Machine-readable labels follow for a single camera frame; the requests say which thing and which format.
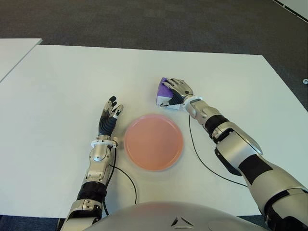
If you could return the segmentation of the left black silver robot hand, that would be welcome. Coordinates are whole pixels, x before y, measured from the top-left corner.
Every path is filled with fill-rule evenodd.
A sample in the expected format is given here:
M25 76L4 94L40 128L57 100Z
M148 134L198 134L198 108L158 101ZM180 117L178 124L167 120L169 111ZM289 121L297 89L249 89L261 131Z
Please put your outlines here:
M124 106L116 102L116 96L112 96L106 102L98 125L98 135L111 136L113 133L118 117L123 111Z

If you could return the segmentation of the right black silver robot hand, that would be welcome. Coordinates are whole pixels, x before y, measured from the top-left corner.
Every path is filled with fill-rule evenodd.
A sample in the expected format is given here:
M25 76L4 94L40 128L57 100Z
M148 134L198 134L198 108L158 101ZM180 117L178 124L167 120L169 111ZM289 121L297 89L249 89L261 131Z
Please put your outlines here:
M183 104L187 98L193 96L193 90L184 80L167 78L162 82L162 85L172 92L172 97L169 101L161 103L161 107Z

